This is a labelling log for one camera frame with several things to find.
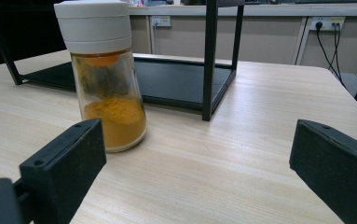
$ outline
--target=wooden table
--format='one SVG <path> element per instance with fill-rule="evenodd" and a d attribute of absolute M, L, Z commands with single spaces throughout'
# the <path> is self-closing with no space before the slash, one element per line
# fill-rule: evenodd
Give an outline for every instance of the wooden table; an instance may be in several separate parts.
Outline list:
<path fill-rule="evenodd" d="M 21 72 L 69 61 L 66 51 L 18 62 Z M 107 154 L 72 223 L 340 223 L 289 168 L 296 121 L 357 139 L 357 103 L 322 68 L 240 62 L 211 122 L 146 105 L 137 147 Z M 81 120 L 74 92 L 15 86 L 0 65 L 0 177 Z"/>

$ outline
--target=white plastic cap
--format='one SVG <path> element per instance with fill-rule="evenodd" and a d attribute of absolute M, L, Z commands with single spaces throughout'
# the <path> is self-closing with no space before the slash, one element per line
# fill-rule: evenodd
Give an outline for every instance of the white plastic cap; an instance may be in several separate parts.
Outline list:
<path fill-rule="evenodd" d="M 106 53 L 131 47 L 129 4 L 118 0 L 54 5 L 65 46 L 72 53 Z"/>

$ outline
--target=spice jar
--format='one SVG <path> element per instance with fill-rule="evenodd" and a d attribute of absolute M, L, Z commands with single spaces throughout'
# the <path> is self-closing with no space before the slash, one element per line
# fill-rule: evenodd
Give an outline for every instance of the spice jar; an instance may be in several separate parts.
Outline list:
<path fill-rule="evenodd" d="M 105 150 L 139 143 L 146 131 L 131 52 L 129 4 L 70 1 L 55 5 L 71 53 L 82 119 L 101 118 Z"/>

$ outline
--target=electrical outlet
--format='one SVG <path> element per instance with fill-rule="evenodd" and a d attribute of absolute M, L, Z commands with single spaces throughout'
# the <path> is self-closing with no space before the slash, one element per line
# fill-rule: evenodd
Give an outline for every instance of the electrical outlet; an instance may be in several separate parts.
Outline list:
<path fill-rule="evenodd" d="M 323 26 L 321 27 L 320 31 L 335 31 L 335 27 L 338 25 L 339 29 L 343 28 L 345 17 L 314 17 L 312 18 L 311 26 L 309 27 L 310 30 L 317 30 L 315 24 L 317 22 L 322 22 Z"/>
<path fill-rule="evenodd" d="M 151 16 L 152 26 L 172 26 L 170 16 Z"/>

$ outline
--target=orange powder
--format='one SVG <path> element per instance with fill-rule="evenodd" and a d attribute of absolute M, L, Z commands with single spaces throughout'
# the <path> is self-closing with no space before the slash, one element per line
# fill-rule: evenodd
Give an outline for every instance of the orange powder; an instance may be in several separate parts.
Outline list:
<path fill-rule="evenodd" d="M 146 129 L 144 110 L 138 99 L 108 98 L 85 105 L 84 119 L 101 118 L 105 147 L 124 150 L 141 140 Z"/>

